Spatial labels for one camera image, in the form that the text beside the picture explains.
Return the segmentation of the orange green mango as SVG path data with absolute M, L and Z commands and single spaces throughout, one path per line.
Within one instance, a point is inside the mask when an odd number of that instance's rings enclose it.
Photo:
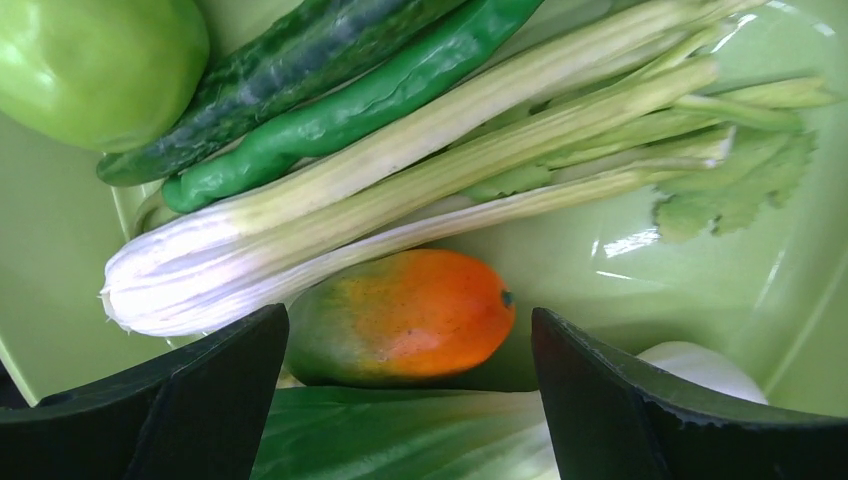
M 306 385 L 395 387 L 466 372 L 504 343 L 516 319 L 489 265 L 413 249 L 346 268 L 288 310 L 284 368 Z

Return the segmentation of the white napa cabbage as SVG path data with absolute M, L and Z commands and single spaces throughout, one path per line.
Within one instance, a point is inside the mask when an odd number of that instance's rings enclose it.
M 109 319 L 220 329 L 331 274 L 679 177 L 713 188 L 736 130 L 797 132 L 818 76 L 718 94 L 746 1 L 645 1 L 532 47 L 338 153 L 144 233 L 106 264 Z

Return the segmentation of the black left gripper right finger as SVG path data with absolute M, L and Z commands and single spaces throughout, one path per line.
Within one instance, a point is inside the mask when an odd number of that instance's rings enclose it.
M 681 379 L 546 308 L 532 350 L 565 479 L 843 479 L 843 418 L 765 406 Z

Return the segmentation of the green plastic tray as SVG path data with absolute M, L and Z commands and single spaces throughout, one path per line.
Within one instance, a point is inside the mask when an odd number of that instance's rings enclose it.
M 799 187 L 731 234 L 661 240 L 647 187 L 443 239 L 493 267 L 518 307 L 509 341 L 458 384 L 533 388 L 529 317 L 546 307 L 628 351 L 701 344 L 775 406 L 845 414 L 847 106 L 805 120 L 818 146 Z M 146 189 L 105 186 L 97 160 L 1 121 L 1 356 L 32 403 L 181 344 L 125 333 L 102 309 L 105 263 Z

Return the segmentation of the green bok choy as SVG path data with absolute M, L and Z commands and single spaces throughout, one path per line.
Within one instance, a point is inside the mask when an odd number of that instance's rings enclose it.
M 557 479 L 543 415 L 530 392 L 276 392 L 254 479 Z

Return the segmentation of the green chili pepper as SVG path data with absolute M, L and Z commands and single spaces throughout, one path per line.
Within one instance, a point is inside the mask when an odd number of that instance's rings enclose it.
M 344 88 L 281 114 L 238 146 L 169 177 L 164 204 L 187 214 L 286 175 L 304 158 L 336 153 L 441 96 L 483 65 L 541 0 L 477 0 Z

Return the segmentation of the dark green cucumber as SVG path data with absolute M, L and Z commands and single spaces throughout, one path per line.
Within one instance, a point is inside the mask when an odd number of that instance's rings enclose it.
M 165 134 L 96 166 L 104 183 L 130 187 L 191 166 L 271 118 L 390 57 L 457 1 L 304 1 L 215 64 Z

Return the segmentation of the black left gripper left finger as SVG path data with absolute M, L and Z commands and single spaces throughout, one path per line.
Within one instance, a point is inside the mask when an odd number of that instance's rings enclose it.
M 281 304 L 1 415 L 5 479 L 246 479 L 288 336 Z

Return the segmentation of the green apple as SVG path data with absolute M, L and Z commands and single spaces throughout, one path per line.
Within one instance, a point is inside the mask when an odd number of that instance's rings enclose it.
M 127 151 L 175 124 L 209 55 L 193 1 L 4 1 L 1 111 L 64 144 Z

